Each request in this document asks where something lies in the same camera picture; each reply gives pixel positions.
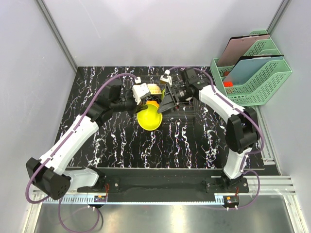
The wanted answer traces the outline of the yellow bottom bowl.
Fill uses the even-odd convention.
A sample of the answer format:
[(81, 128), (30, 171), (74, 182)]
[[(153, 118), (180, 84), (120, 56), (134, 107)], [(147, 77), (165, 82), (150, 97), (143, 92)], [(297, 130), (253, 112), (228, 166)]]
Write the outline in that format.
[(146, 101), (146, 104), (152, 104), (156, 107), (159, 107), (159, 103), (155, 100), (148, 100), (148, 101)]

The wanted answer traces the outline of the lime yellow round bowl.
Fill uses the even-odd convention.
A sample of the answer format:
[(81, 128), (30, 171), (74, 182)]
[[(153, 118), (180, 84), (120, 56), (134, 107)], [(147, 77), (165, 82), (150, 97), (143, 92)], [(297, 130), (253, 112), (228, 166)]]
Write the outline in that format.
[(137, 113), (139, 126), (146, 131), (156, 130), (162, 123), (163, 116), (158, 113), (159, 105), (148, 103), (147, 109)]

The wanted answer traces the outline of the teal patterned yellow bowl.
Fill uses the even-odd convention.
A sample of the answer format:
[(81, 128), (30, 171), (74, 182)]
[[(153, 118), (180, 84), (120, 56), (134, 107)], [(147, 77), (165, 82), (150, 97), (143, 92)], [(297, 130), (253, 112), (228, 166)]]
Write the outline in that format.
[(147, 87), (148, 87), (151, 95), (161, 95), (162, 94), (160, 87), (155, 83), (149, 83), (149, 84), (147, 84)]

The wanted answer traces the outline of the patterned bowl green outside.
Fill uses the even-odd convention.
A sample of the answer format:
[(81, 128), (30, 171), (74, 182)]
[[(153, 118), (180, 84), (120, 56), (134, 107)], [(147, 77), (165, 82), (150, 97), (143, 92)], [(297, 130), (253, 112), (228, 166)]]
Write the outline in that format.
[(163, 90), (162, 90), (161, 97), (162, 97), (162, 98), (165, 98), (165, 95), (166, 95), (166, 89), (163, 89)]

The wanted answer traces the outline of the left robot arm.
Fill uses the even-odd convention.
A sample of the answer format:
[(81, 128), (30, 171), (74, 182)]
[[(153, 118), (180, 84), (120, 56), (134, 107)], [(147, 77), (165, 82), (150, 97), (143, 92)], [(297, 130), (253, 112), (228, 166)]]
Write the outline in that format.
[(114, 112), (129, 115), (147, 109), (143, 98), (150, 95), (146, 83), (136, 84), (121, 96), (120, 80), (104, 84), (85, 112), (78, 115), (68, 131), (39, 159), (30, 158), (26, 168), (30, 183), (53, 200), (68, 191), (89, 188), (100, 192), (105, 186), (105, 174), (94, 167), (67, 171), (66, 167), (82, 145), (104, 125)]

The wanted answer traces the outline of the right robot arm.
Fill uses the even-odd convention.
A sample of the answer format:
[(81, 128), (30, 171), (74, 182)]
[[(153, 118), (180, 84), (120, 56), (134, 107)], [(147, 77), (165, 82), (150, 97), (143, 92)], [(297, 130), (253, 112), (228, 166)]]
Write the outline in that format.
[(229, 153), (223, 168), (219, 185), (225, 192), (232, 192), (246, 175), (245, 161), (254, 154), (253, 146), (265, 139), (258, 126), (258, 115), (253, 108), (244, 108), (231, 101), (214, 85), (212, 77), (207, 73), (205, 78), (198, 77), (200, 69), (187, 67), (180, 72), (183, 84), (173, 87), (171, 71), (166, 70), (160, 81), (166, 85), (164, 98), (158, 112), (166, 113), (176, 108), (180, 102), (196, 98), (211, 107), (226, 122), (226, 145)]

